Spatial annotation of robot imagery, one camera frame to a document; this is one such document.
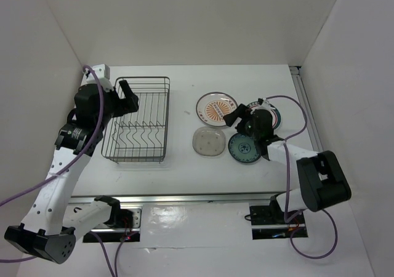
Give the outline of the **blue floral plate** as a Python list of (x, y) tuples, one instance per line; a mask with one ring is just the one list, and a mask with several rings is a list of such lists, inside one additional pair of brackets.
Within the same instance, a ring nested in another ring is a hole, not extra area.
[(228, 141), (228, 151), (232, 158), (243, 164), (250, 164), (261, 158), (252, 138), (240, 133), (234, 134)]

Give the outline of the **white plate orange sunburst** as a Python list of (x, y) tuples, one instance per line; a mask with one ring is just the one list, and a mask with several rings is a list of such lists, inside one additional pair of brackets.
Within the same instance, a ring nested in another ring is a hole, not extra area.
[(234, 112), (238, 104), (233, 97), (223, 92), (209, 92), (196, 103), (198, 118), (208, 126), (226, 126), (223, 117)]

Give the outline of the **white plate teal rim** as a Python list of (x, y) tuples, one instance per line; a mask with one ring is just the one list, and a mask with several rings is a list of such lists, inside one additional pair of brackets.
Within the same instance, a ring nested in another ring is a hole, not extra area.
[[(251, 103), (247, 104), (247, 107), (250, 108), (252, 111), (254, 111), (254, 110), (256, 110), (258, 105), (259, 105), (258, 102), (254, 101), (254, 102), (251, 102)], [(282, 122), (281, 114), (280, 114), (279, 110), (277, 109), (277, 107), (275, 107), (272, 104), (271, 104), (271, 112), (270, 112), (270, 114), (272, 115), (272, 118), (273, 118), (272, 128), (274, 130), (276, 130), (277, 128), (279, 128), (279, 126), (281, 125), (281, 122)]]

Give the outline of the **clear glass plate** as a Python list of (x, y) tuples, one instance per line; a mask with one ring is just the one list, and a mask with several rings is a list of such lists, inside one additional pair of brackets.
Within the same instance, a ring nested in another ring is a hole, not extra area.
[(225, 134), (220, 129), (200, 127), (193, 134), (192, 147), (201, 156), (221, 155), (226, 147)]

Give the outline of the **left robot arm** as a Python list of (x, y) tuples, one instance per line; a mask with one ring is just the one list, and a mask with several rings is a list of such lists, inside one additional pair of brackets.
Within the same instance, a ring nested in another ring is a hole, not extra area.
[(33, 206), (19, 225), (9, 226), (4, 238), (19, 251), (57, 264), (71, 255), (76, 241), (95, 227), (131, 228), (133, 213), (119, 200), (98, 196), (85, 208), (66, 217), (76, 183), (90, 162), (111, 118), (135, 113), (139, 98), (127, 81), (120, 82), (123, 98), (114, 87), (81, 86), (74, 108), (59, 130), (50, 171)]

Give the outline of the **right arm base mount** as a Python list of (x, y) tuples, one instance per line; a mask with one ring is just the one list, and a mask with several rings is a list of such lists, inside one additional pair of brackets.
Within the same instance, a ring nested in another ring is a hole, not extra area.
[(286, 239), (307, 238), (308, 232), (303, 214), (298, 215), (290, 223), (285, 223), (282, 213), (274, 215), (269, 205), (249, 206), (249, 213), (244, 220), (251, 224), (252, 239)]

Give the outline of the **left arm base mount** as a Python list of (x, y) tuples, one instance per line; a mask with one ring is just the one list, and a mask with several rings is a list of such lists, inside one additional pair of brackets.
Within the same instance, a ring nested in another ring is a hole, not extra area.
[(104, 223), (83, 236), (83, 243), (97, 243), (95, 233), (103, 243), (137, 243), (140, 241), (140, 230), (142, 224), (142, 208), (137, 206), (122, 206), (121, 215), (115, 225)]

